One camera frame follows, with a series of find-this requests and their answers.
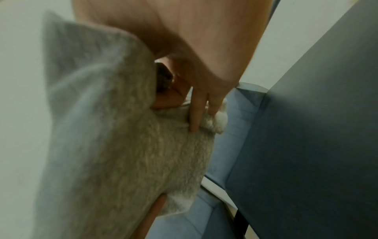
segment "garment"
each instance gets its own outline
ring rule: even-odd
[[[150,109],[156,65],[135,36],[49,13],[43,42],[53,129],[32,238],[129,238],[162,193],[161,215],[187,211],[226,104],[190,133],[188,101]]]

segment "gray cloth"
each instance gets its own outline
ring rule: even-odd
[[[48,14],[43,40],[53,129],[32,238],[129,238],[161,193],[162,215],[187,211],[225,103],[190,133],[188,102],[150,109],[156,65],[136,37]]]

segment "floor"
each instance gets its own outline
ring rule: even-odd
[[[241,81],[271,88],[352,3],[282,0]],[[73,19],[69,0],[0,0],[0,238],[4,239],[29,237],[32,204],[46,159],[51,121],[40,35],[41,17],[48,9]]]

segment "gray sweatshirt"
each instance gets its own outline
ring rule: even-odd
[[[44,19],[53,118],[32,239],[126,239],[157,197],[161,215],[187,211],[209,163],[225,106],[188,131],[189,102],[153,111],[154,56],[113,28]]]

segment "blue upholstery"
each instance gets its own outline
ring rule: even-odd
[[[378,1],[267,93],[226,183],[260,239],[378,235]]]
[[[200,189],[187,213],[158,217],[146,239],[236,239],[232,219],[222,201]]]
[[[223,189],[267,92],[267,89],[252,84],[243,84],[242,87],[227,95],[227,128],[222,135],[215,136],[213,154],[205,174]]]

